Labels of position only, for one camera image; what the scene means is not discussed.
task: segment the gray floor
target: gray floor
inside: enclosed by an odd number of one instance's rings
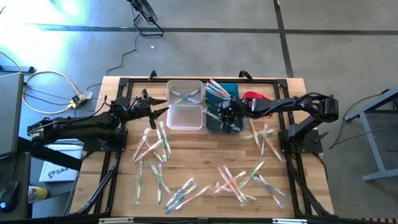
[[[134,48],[136,33],[42,31],[20,23],[131,27],[131,9],[124,0],[52,2],[9,3],[0,15],[0,29],[6,34],[0,35],[0,50],[20,64],[37,67],[38,71],[63,72],[84,91],[100,82],[107,69],[119,65],[121,55]],[[164,27],[278,28],[270,0],[149,2]],[[280,0],[280,5],[286,29],[398,29],[398,5],[393,0]],[[307,91],[334,94],[340,102],[341,114],[355,101],[398,85],[396,35],[287,35],[287,44],[294,77],[305,79]],[[254,77],[286,77],[281,50],[279,34],[171,32],[164,38],[140,37],[137,51],[124,57],[123,68],[108,75],[148,75],[156,70],[160,76],[236,76],[245,69]],[[58,95],[75,94],[66,80],[54,75],[36,77],[30,84]],[[34,99],[28,101],[42,110],[63,108]],[[79,110],[78,114],[88,112]],[[73,116],[73,112],[61,115]],[[26,126],[43,117],[22,105],[20,136],[26,137]],[[398,216],[398,178],[372,183],[362,180],[362,175],[376,171],[365,137],[327,149],[338,134],[340,122],[320,126],[321,131],[330,132],[323,140],[324,160],[336,214],[350,218]],[[377,119],[374,122],[374,127],[378,127]],[[353,121],[345,125],[340,139],[362,132],[361,123]],[[388,157],[396,161],[398,153],[390,152]],[[36,204],[34,216],[60,215],[66,199],[62,196]]]

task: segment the red object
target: red object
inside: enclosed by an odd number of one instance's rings
[[[247,91],[247,92],[243,95],[242,100],[245,100],[246,98],[265,99],[265,100],[271,101],[270,98],[267,98],[267,97],[265,97],[264,95],[259,94],[259,93],[255,93],[255,92],[253,92],[253,91]]]

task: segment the wooden tabletop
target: wooden tabletop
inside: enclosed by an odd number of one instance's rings
[[[119,79],[120,77],[104,77],[97,108],[102,105],[104,95],[108,96],[108,102],[116,98]],[[305,94],[305,85],[302,78],[288,78],[287,82],[290,96]],[[165,99],[166,83],[135,83],[132,96],[141,96],[141,90],[144,88],[147,89],[150,96]],[[274,88],[269,84],[239,84],[241,97],[247,91],[255,91],[270,99],[275,98]],[[167,106],[167,103],[157,105],[154,109],[165,106]],[[302,111],[294,112],[296,123],[301,122],[307,116],[308,114]],[[166,117],[167,113],[164,113],[158,120],[166,122]],[[214,197],[214,189],[210,189],[202,197],[195,199],[179,211],[172,211],[168,215],[165,214],[164,205],[189,178],[193,177],[197,183],[198,187],[194,191],[196,193],[207,185],[224,182],[217,171],[219,166],[225,164],[233,175],[237,175],[243,170],[250,173],[258,165],[260,162],[259,149],[254,140],[241,140],[242,136],[252,134],[249,122],[246,124],[246,129],[239,135],[210,134],[204,126],[199,131],[175,131],[166,127],[172,155],[163,165],[163,178],[171,193],[168,194],[163,190],[162,206],[157,205],[157,179],[150,170],[148,161],[154,164],[158,164],[159,161],[153,155],[150,155],[144,159],[141,202],[136,205],[137,165],[131,164],[129,158],[132,156],[144,130],[149,127],[148,120],[147,118],[142,118],[127,123],[129,137],[119,166],[112,209],[113,217],[294,217],[291,199],[276,195],[285,205],[284,209],[280,209],[264,186],[253,180],[248,182],[243,191],[245,194],[256,197],[257,200],[255,202],[249,201],[245,206],[239,205],[234,194],[223,192]],[[275,130],[274,133],[269,134],[269,139],[278,149],[277,130],[280,129],[278,116],[275,114],[272,117],[254,121],[257,131],[261,131],[264,128],[264,124],[268,124],[269,128]],[[152,131],[149,136],[150,142],[156,142],[155,131]],[[103,157],[103,152],[94,152],[83,161],[71,212],[81,208],[97,188]],[[325,171],[321,162],[312,154],[302,154],[302,157],[308,188],[323,207],[333,213]],[[265,166],[259,172],[268,183],[290,194],[286,164],[279,162],[269,148],[266,148],[265,151]],[[298,189],[300,206],[303,210],[303,198],[297,184],[296,188]],[[107,198],[107,191],[108,188],[104,191],[103,205]]]

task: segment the clear plastic container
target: clear plastic container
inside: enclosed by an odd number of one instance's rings
[[[200,105],[170,105],[167,127],[172,130],[197,131],[203,126],[203,107]]]
[[[167,82],[166,97],[170,105],[195,105],[202,101],[203,84],[199,80],[170,80]],[[184,96],[197,91],[189,96],[188,100]]]

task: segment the teal bin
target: teal bin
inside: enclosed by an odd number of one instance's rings
[[[230,95],[239,97],[239,89],[238,85],[236,83],[224,83],[220,84]],[[220,98],[217,96],[208,93],[206,91],[205,93],[206,99],[209,99],[208,102],[214,105],[219,105],[220,104]],[[207,110],[218,116],[218,109],[215,108],[214,106],[211,106],[210,104],[206,103]],[[239,118],[235,119],[234,124],[237,128],[240,128],[241,131],[233,130],[231,131],[231,134],[239,134],[244,129],[246,128],[246,119],[245,118]],[[206,129],[212,133],[212,134],[226,134],[224,131],[221,130],[221,122],[213,119],[211,116],[206,114]]]

